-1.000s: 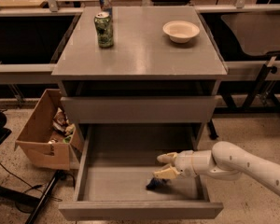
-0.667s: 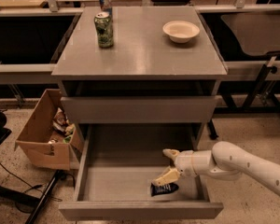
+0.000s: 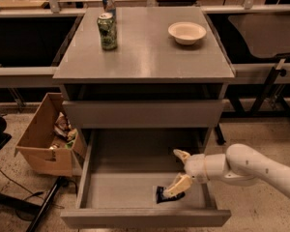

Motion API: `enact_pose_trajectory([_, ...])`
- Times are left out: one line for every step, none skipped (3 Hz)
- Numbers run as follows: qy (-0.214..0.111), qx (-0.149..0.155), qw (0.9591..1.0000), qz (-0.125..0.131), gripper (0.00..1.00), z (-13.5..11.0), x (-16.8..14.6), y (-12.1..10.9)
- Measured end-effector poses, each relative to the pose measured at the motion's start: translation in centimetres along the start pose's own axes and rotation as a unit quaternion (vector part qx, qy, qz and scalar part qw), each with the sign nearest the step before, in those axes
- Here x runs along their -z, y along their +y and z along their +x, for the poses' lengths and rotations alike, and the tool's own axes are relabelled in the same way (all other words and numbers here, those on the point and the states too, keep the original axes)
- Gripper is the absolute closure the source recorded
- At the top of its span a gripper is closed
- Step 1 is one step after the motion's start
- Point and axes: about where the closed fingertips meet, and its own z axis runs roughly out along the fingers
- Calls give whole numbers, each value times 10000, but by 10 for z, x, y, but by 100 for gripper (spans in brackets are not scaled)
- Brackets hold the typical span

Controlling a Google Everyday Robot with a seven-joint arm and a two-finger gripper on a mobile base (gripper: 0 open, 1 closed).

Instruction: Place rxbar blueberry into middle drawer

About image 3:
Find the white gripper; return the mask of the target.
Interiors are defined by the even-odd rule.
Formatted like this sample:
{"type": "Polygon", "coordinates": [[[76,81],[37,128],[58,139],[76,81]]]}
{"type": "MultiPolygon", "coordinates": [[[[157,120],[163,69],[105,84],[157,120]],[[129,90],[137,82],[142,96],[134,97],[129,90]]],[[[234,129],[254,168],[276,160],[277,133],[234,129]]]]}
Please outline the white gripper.
{"type": "Polygon", "coordinates": [[[205,169],[205,155],[197,154],[190,155],[186,151],[179,149],[173,150],[174,155],[185,164],[185,171],[187,174],[179,173],[174,181],[168,186],[163,194],[166,197],[172,197],[180,192],[184,192],[192,186],[192,181],[197,184],[205,184],[209,181],[205,169]]]}

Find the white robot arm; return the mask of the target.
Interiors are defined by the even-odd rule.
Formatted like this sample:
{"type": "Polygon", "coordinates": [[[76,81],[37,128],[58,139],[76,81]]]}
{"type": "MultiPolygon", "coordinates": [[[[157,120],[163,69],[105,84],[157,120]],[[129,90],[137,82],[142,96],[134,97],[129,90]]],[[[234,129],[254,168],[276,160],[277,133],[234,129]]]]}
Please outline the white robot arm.
{"type": "Polygon", "coordinates": [[[174,155],[184,165],[167,188],[157,189],[157,200],[178,200],[193,184],[212,180],[233,186],[250,186],[256,178],[263,180],[290,199],[290,167],[267,158],[244,144],[229,146],[224,154],[191,155],[175,149],[174,155]]]}

